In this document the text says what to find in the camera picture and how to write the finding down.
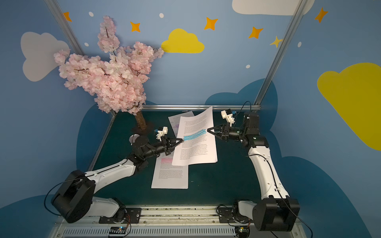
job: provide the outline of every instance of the black joint actuator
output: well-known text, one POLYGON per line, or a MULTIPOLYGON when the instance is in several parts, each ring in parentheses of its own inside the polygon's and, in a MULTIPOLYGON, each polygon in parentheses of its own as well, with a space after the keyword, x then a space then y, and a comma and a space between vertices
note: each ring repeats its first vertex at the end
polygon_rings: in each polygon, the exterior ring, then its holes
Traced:
POLYGON ((66 180, 68 182, 61 185, 51 203, 68 223, 73 223, 89 211, 95 181, 89 180, 80 170, 71 172, 66 180))
POLYGON ((259 231, 289 232, 292 230, 296 216, 287 208, 290 207, 298 215, 300 205, 296 199, 264 198, 253 208, 254 225, 259 231))

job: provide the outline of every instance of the painted cloud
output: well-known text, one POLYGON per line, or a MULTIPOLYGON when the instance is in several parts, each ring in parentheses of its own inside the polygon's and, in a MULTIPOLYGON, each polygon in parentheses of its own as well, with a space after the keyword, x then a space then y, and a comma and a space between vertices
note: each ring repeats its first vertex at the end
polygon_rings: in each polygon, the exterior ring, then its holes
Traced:
POLYGON ((21 37, 21 50, 26 58, 22 66, 25 76, 33 82, 43 79, 57 67, 53 54, 68 49, 66 42, 49 33, 25 32, 21 37))
MULTIPOLYGON (((315 0, 308 0, 303 14, 306 14, 315 0)), ((233 10, 240 14, 264 14, 292 16, 299 0, 233 0, 233 10)))

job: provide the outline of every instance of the stack of papers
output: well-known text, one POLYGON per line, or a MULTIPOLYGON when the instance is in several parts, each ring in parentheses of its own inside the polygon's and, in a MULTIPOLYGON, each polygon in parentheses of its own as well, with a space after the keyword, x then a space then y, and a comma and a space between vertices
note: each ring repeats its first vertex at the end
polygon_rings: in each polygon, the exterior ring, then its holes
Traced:
POLYGON ((181 117, 177 137, 184 142, 174 149, 172 165, 217 162, 216 139, 207 132, 213 126, 212 107, 194 117, 181 117))
POLYGON ((170 155, 156 158, 151 188, 188 188, 188 165, 217 162, 216 139, 207 132, 213 127, 213 108, 194 116, 186 112, 168 117, 173 132, 183 143, 170 155))

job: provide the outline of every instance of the yellow star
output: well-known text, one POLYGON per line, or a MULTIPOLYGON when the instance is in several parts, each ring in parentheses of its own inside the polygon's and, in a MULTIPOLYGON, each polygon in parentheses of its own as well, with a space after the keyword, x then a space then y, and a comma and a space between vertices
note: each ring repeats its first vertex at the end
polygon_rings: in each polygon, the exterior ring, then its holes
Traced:
POLYGON ((315 20, 319 20, 319 23, 322 22, 323 17, 327 14, 327 11, 324 11, 323 8, 320 10, 319 15, 315 18, 315 20))
POLYGON ((64 16, 65 16, 66 20, 72 22, 70 17, 69 17, 69 12, 64 13, 64 16))
POLYGON ((211 19, 207 18, 207 25, 205 26, 204 30, 206 30, 206 29, 214 30, 214 25, 217 22, 217 20, 218 19, 211 20, 211 19))
POLYGON ((275 41, 271 43, 270 45, 275 45, 278 48, 279 42, 281 42, 283 39, 278 40, 278 36, 275 37, 275 41))
POLYGON ((131 23, 131 25, 132 25, 132 30, 131 30, 131 32, 133 32, 133 31, 137 31, 137 32, 140 32, 140 30, 139 30, 139 25, 140 25, 140 23, 132 23, 132 21, 130 21, 130 23, 131 23))
POLYGON ((252 38, 252 37, 255 37, 255 38, 258 39, 258 37, 259 37, 259 33, 260 33, 262 30, 263 30, 263 28, 262 28, 262 29, 257 29, 257 28, 255 28, 255 27, 253 27, 253 31, 252 31, 251 35, 249 36, 249 39, 252 38))

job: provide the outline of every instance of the robotic arm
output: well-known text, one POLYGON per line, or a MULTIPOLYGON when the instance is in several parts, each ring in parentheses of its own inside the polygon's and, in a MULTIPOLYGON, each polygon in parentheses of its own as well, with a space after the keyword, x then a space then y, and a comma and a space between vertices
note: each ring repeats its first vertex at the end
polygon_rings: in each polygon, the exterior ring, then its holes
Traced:
POLYGON ((260 231, 291 231, 299 213, 299 203, 291 199, 283 187, 274 164, 271 160, 270 148, 266 138, 259 133, 259 116, 245 113, 243 128, 232 127, 231 110, 222 111, 221 115, 227 124, 208 129, 208 132, 225 141, 240 141, 248 148, 261 188, 261 201, 238 201, 237 213, 250 218, 260 231))
POLYGON ((101 188, 124 177, 143 170, 148 164, 147 158, 157 157, 161 153, 171 154, 183 139, 168 138, 167 127, 158 129, 157 143, 150 144, 146 136, 138 136, 132 143, 132 152, 120 162, 97 169, 81 172, 75 170, 53 196, 51 203, 68 223, 78 221, 84 216, 106 216, 114 222, 125 217, 124 205, 115 199, 93 197, 101 188))

